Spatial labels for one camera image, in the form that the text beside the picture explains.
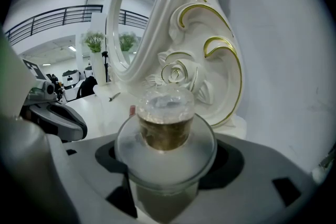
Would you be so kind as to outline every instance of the white vase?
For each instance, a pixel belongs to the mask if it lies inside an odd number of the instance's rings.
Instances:
[[[90,52],[93,75],[99,86],[106,84],[106,73],[101,52]]]

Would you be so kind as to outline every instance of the brown liquid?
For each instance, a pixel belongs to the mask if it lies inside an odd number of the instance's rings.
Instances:
[[[188,138],[193,118],[170,124],[158,124],[138,117],[140,132],[148,145],[156,150],[170,151],[181,146]]]

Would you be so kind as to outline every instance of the black railing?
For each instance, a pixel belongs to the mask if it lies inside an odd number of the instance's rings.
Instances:
[[[58,8],[38,14],[29,18],[6,32],[6,37],[11,45],[32,36],[33,34],[57,26],[90,22],[92,13],[101,13],[102,5],[81,5],[73,7]],[[119,24],[134,26],[145,29],[148,17],[138,13],[121,9],[119,14]]]

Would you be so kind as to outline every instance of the white mirror frame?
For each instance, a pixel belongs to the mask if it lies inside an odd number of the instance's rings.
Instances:
[[[136,97],[150,87],[177,83],[194,93],[196,113],[216,132],[233,130],[245,136],[246,123],[235,115],[243,95],[244,67],[218,0],[155,0],[130,66],[119,60],[121,1],[111,1],[107,17],[112,83]]]

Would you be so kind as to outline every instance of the mirror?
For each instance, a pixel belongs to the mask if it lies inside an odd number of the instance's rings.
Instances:
[[[122,0],[119,13],[119,44],[130,65],[136,56],[155,0]]]

